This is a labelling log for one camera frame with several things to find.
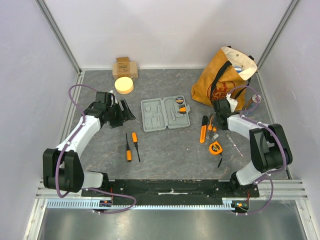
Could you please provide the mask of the orange handled pliers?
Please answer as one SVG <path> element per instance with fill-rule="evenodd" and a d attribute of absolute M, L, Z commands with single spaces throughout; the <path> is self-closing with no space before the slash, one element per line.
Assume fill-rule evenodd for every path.
<path fill-rule="evenodd" d="M 210 114 L 207 122 L 207 133 L 206 133 L 206 138 L 209 139 L 214 139 L 215 135 L 217 134 L 217 127 L 214 126 L 214 115 Z"/>

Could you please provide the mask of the orange screwdriver thin shaft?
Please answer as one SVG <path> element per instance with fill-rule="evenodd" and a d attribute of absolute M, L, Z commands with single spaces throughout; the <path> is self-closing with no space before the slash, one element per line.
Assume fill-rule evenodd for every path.
<path fill-rule="evenodd" d="M 140 154 L 139 154 L 139 146 L 138 146 L 138 136 L 135 132 L 132 132 L 131 137 L 137 152 L 138 161 L 141 162 Z"/>

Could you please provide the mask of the grey plastic tool case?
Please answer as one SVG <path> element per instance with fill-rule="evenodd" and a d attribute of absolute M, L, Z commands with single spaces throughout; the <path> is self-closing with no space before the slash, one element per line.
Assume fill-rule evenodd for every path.
<path fill-rule="evenodd" d="M 179 113 L 177 97 L 183 97 L 182 105 L 186 106 L 186 114 Z M 181 129 L 191 125 L 190 106 L 183 95 L 168 96 L 164 98 L 145 99 L 140 102 L 142 125 L 146 133 L 168 129 Z"/>

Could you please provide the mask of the orange screwdriver thick shaft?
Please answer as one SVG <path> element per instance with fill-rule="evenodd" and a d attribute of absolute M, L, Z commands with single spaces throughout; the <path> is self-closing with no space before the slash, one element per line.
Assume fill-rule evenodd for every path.
<path fill-rule="evenodd" d="M 128 134 L 127 133 L 125 134 L 125 137 L 126 137 L 126 160 L 128 162 L 131 162 L 132 161 L 132 152 L 130 150 L 129 141 L 128 141 Z"/>

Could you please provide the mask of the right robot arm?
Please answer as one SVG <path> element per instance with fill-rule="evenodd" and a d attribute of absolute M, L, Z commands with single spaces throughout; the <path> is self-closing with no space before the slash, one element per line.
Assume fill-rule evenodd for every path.
<path fill-rule="evenodd" d="M 230 177 L 229 191 L 233 196 L 242 196 L 247 186 L 285 170 L 293 162 L 292 151 L 280 124 L 264 124 L 246 117 L 244 113 L 235 112 L 228 98 L 215 100 L 213 108 L 216 122 L 222 130 L 249 139 L 251 161 Z"/>

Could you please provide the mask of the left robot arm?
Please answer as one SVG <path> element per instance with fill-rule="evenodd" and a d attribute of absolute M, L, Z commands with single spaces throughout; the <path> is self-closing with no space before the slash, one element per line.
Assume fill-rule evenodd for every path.
<path fill-rule="evenodd" d="M 92 188 L 98 196 L 106 196 L 110 192 L 107 174 L 83 170 L 80 157 L 103 125 L 108 124 L 113 129 L 134 119 L 125 99 L 117 101 L 111 91 L 98 91 L 95 101 L 82 112 L 78 124 L 68 137 L 57 147 L 44 151 L 44 187 L 56 190 L 58 194 L 62 191 L 77 193 Z"/>

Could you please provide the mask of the orange utility knife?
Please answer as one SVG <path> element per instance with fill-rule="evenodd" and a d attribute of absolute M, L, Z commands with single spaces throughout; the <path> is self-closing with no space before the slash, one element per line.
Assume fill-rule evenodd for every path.
<path fill-rule="evenodd" d="M 204 115 L 202 117 L 201 129 L 200 129 L 200 138 L 199 138 L 199 142 L 201 144 L 203 144 L 205 142 L 205 140 L 206 140 L 207 126 L 208 126 L 208 116 Z"/>

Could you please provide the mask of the clear voltage tester screwdriver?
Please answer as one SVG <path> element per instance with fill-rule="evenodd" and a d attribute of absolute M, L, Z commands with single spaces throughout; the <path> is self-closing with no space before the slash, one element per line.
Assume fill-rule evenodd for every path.
<path fill-rule="evenodd" d="M 228 138 L 228 140 L 232 143 L 232 145 L 234 146 L 234 148 L 237 150 L 237 152 L 240 154 L 241 157 L 243 157 L 243 154 L 241 153 L 241 151 L 239 150 L 239 148 L 237 147 L 236 143 L 234 142 L 234 140 L 231 138 L 231 136 L 229 134 L 226 134 L 226 137 Z"/>

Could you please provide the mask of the yellow round sponge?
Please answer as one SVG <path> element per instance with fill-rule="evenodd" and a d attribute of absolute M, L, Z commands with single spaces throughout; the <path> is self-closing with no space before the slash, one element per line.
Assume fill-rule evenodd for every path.
<path fill-rule="evenodd" d="M 134 82 L 130 77 L 123 76 L 114 82 L 114 87 L 119 94 L 126 95 L 134 90 Z"/>

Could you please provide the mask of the orange tape measure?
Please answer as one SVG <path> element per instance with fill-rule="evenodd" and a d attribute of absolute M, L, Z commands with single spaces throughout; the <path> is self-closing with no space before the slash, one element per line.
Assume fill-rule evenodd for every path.
<path fill-rule="evenodd" d="M 220 156 L 220 160 L 217 166 L 219 168 L 222 163 L 222 152 L 223 152 L 223 148 L 220 145 L 220 143 L 218 141 L 214 141 L 213 143 L 211 143 L 209 146 L 209 152 L 214 156 Z"/>

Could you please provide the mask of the blue drink can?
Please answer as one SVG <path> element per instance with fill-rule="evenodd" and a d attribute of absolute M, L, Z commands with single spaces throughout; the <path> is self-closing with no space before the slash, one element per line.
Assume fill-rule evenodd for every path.
<path fill-rule="evenodd" d="M 261 100 L 262 100 L 262 98 L 260 95 L 258 95 L 258 94 L 252 95 L 252 97 L 249 99 L 248 103 L 243 108 L 244 115 L 246 117 L 252 115 L 254 113 L 255 109 L 260 104 Z"/>

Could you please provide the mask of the orange bit set holder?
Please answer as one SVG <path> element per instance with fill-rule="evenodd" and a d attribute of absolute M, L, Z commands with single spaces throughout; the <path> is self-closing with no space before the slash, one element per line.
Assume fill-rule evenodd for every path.
<path fill-rule="evenodd" d="M 187 108 L 184 104 L 179 105 L 179 113 L 183 115 L 187 113 Z"/>

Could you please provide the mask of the yellow Trader Joe's tote bag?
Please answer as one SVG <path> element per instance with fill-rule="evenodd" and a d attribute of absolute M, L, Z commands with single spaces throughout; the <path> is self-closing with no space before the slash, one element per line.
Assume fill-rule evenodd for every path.
<path fill-rule="evenodd" d="M 245 106 L 246 87 L 258 66 L 251 55 L 231 46 L 222 46 L 191 87 L 191 98 L 212 107 L 213 102 L 223 99 L 228 93 L 237 101 L 236 111 Z"/>

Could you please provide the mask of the brown cardboard box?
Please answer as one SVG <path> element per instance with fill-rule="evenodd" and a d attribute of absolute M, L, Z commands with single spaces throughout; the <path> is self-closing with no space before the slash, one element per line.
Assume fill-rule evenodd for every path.
<path fill-rule="evenodd" d="M 131 79 L 138 78 L 138 65 L 136 61 L 131 61 L 129 57 L 117 57 L 116 63 L 112 66 L 112 75 L 115 80 L 121 77 Z"/>

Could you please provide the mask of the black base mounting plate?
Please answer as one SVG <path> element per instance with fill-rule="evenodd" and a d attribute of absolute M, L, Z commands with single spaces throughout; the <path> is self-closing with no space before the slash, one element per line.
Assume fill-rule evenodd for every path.
<path fill-rule="evenodd" d="M 233 189 L 227 180 L 217 179 L 116 179 L 109 180 L 102 191 L 136 198 L 136 203 L 220 203 L 223 198 L 260 196 L 257 185 Z"/>

